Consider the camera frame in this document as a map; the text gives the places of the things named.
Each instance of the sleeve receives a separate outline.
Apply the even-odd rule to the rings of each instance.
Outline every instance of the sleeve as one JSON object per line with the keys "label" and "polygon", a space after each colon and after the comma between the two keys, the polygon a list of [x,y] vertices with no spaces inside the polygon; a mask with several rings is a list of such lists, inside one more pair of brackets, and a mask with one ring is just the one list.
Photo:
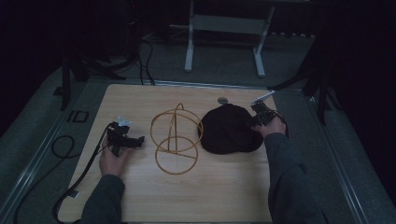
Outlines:
{"label": "sleeve", "polygon": [[264,143],[270,166],[268,205],[273,222],[326,223],[289,139],[282,133],[271,133]]}
{"label": "sleeve", "polygon": [[104,175],[85,203],[79,223],[121,223],[120,201],[125,190],[115,175]]}

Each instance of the camera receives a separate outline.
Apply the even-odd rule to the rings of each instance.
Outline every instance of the camera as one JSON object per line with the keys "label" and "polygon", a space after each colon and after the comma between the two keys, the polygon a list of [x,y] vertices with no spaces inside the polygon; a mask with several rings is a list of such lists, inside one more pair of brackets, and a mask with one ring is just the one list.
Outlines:
{"label": "camera", "polygon": [[117,122],[112,122],[107,128],[107,142],[115,156],[119,156],[121,147],[142,147],[145,136],[139,138],[129,138],[126,134],[129,132],[128,126],[120,126]]}
{"label": "camera", "polygon": [[286,124],[285,135],[289,137],[288,124],[286,123],[283,115],[281,115],[276,110],[270,109],[263,101],[258,101],[250,107],[256,112],[256,115],[251,119],[250,123],[248,124],[250,127],[256,125],[266,126],[275,117],[279,117],[282,122]]}

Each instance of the black hat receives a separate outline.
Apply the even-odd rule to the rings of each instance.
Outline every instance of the black hat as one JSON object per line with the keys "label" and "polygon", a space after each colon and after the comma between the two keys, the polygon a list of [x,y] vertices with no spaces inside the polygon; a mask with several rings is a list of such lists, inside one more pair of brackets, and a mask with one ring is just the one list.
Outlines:
{"label": "black hat", "polygon": [[216,154],[251,152],[262,145],[262,135],[250,129],[252,117],[241,106],[226,104],[210,110],[202,118],[204,149]]}

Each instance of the cable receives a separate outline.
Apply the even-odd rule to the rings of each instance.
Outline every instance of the cable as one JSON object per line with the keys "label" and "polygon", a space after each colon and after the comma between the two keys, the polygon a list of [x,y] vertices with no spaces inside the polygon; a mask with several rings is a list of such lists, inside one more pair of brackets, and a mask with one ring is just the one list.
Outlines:
{"label": "cable", "polygon": [[[55,152],[55,149],[54,149],[55,143],[58,142],[58,141],[59,141],[60,139],[62,139],[62,138],[68,138],[68,139],[70,139],[70,141],[71,141],[71,146],[70,146],[70,148],[68,149],[67,153],[66,153],[64,156],[61,156],[61,155],[59,155],[58,153],[56,153],[56,152]],[[61,158],[61,160],[58,161],[51,169],[49,169],[41,178],[39,178],[39,179],[37,180],[37,182],[35,182],[35,183],[33,184],[33,186],[30,187],[30,189],[25,193],[25,195],[23,195],[23,197],[22,197],[20,203],[18,204],[18,207],[16,208],[16,211],[15,211],[15,213],[14,213],[14,224],[17,224],[17,223],[18,223],[18,213],[20,212],[21,206],[22,206],[22,204],[24,203],[24,201],[26,200],[27,196],[33,191],[33,189],[35,189],[35,187],[37,187],[38,184],[39,184],[42,180],[44,180],[49,174],[51,174],[51,173],[52,173],[52,172],[53,172],[64,160],[66,160],[66,159],[71,159],[71,158],[75,158],[75,157],[77,157],[77,156],[80,155],[80,153],[78,153],[78,154],[76,154],[76,155],[69,156],[69,154],[71,153],[71,151],[72,151],[73,148],[74,148],[74,145],[75,145],[75,140],[74,140],[73,137],[70,136],[70,135],[62,135],[62,136],[59,136],[59,137],[57,137],[57,138],[52,142],[51,151],[52,151],[52,153],[53,153],[56,157]]]}
{"label": "cable", "polygon": [[137,56],[137,60],[139,61],[139,64],[140,64],[140,83],[142,85],[144,85],[143,72],[146,72],[146,74],[148,75],[148,79],[149,79],[149,82],[150,82],[151,86],[155,86],[155,81],[152,78],[151,74],[149,73],[149,60],[150,60],[151,55],[152,55],[153,47],[148,41],[146,41],[144,39],[142,39],[142,42],[145,43],[145,44],[148,44],[150,46],[150,53],[148,55],[148,59],[146,60],[146,64],[145,65],[143,65],[143,63],[142,63],[142,58],[141,58],[140,54],[138,54],[138,56]]}
{"label": "cable", "polygon": [[99,154],[99,152],[102,150],[102,148],[100,148],[101,143],[103,142],[103,139],[106,135],[106,131],[108,129],[108,127],[110,127],[111,123],[107,124],[106,128],[104,129],[102,136],[99,139],[98,145],[95,148],[95,151],[92,153],[90,160],[88,161],[87,166],[85,167],[84,171],[82,172],[81,176],[78,178],[78,180],[73,184],[72,187],[70,187],[59,199],[58,201],[55,203],[55,205],[53,205],[52,207],[52,216],[55,218],[55,220],[58,223],[63,223],[61,220],[59,220],[58,218],[58,211],[59,208],[61,206],[61,203],[64,201],[64,199],[67,197],[67,195],[69,195],[78,185],[79,183],[81,183],[82,179],[84,179],[85,175],[88,173],[88,171],[90,170],[93,161],[95,159],[95,157]]}
{"label": "cable", "polygon": [[117,63],[117,64],[111,64],[109,66],[105,66],[105,68],[110,69],[111,71],[116,71],[116,70],[124,68],[127,65],[132,64],[132,63],[133,63],[132,66],[134,66],[134,64],[136,63],[136,60],[137,60],[137,56],[131,53],[130,55],[128,55],[128,57],[125,57],[124,62]]}

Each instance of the metal stand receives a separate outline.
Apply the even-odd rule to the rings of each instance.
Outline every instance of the metal stand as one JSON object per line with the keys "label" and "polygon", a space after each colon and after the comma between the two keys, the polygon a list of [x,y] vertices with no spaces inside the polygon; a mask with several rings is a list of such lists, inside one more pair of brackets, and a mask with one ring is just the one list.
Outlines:
{"label": "metal stand", "polygon": [[257,47],[253,48],[253,55],[256,62],[257,74],[265,77],[264,66],[262,65],[262,45],[267,37],[268,28],[274,15],[275,7],[271,7],[266,20],[242,19],[231,17],[217,17],[194,14],[194,1],[190,4],[190,26],[189,26],[189,45],[187,46],[186,63],[184,70],[192,70],[192,58],[194,53],[193,32],[194,30],[207,30],[230,32],[250,35],[260,35],[261,40]]}

